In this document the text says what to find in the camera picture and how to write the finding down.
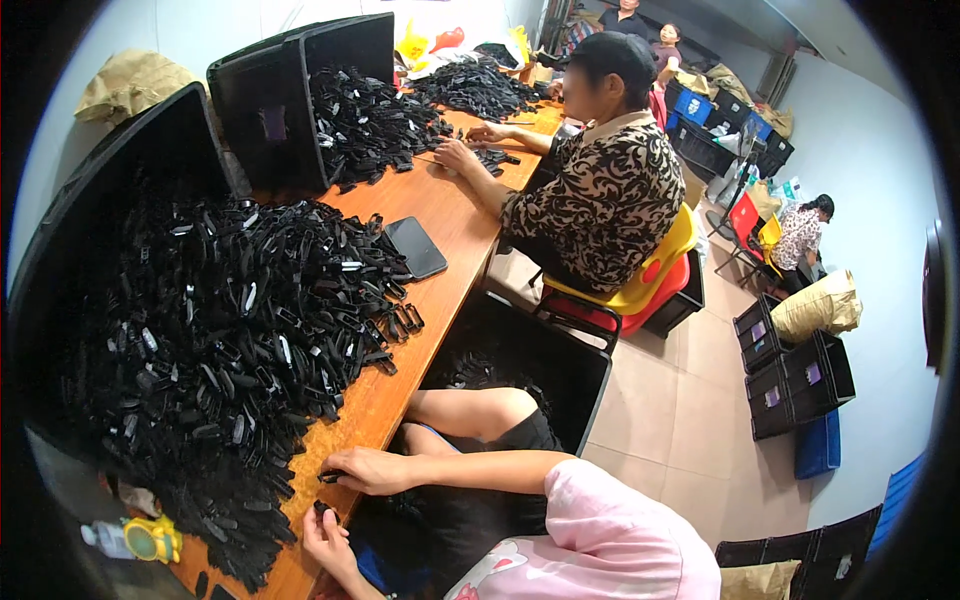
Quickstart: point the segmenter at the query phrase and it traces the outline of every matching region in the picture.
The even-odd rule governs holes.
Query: patterned blouse
[[[686,190],[680,162],[649,109],[554,139],[550,157],[560,174],[508,198],[505,232],[546,237],[593,291],[618,290],[677,217]]]
[[[820,246],[820,214],[816,210],[787,208],[780,219],[783,234],[770,251],[770,258],[785,271],[794,271],[807,252]]]

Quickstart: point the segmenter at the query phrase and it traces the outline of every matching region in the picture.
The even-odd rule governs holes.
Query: black hair
[[[663,23],[663,27],[666,27],[667,25],[672,27],[673,31],[677,32],[677,41],[680,41],[684,38],[684,35],[680,33],[680,27],[678,27],[676,23]]]
[[[800,210],[813,210],[814,208],[820,208],[827,215],[827,223],[833,218],[833,198],[827,194],[821,194],[813,202],[801,205]]]
[[[657,67],[650,44],[639,36],[619,32],[600,32],[587,36],[570,55],[567,66],[576,66],[592,87],[608,75],[623,80],[623,103],[627,110],[650,106],[650,87],[657,78]]]

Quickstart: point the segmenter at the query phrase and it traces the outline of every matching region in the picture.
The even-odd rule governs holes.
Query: dark shirt
[[[633,34],[643,39],[647,38],[647,24],[643,22],[640,15],[634,12],[627,18],[620,19],[620,9],[608,9],[600,16],[600,24],[603,25],[605,32],[620,32],[621,34]]]
[[[664,46],[660,42],[650,44],[650,47],[657,53],[657,72],[660,73],[666,68],[666,62],[670,57],[677,59],[677,64],[684,61],[680,56],[680,51],[675,46]]]

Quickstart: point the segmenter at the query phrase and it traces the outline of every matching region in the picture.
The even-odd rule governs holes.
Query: floral shirt
[[[546,476],[549,536],[500,542],[444,600],[718,600],[720,568],[681,516],[571,459]]]
[[[505,232],[545,237],[595,292],[623,287],[673,225],[686,184],[649,109],[565,140],[550,157],[560,174],[503,207]]]
[[[820,247],[820,214],[816,210],[800,210],[791,206],[780,219],[783,233],[770,251],[770,258],[785,271],[794,271],[807,252]]]

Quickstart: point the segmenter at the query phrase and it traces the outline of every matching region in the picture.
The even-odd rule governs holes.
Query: pink shirt
[[[546,476],[549,536],[509,538],[444,600],[717,600],[720,568],[681,516],[579,459]]]

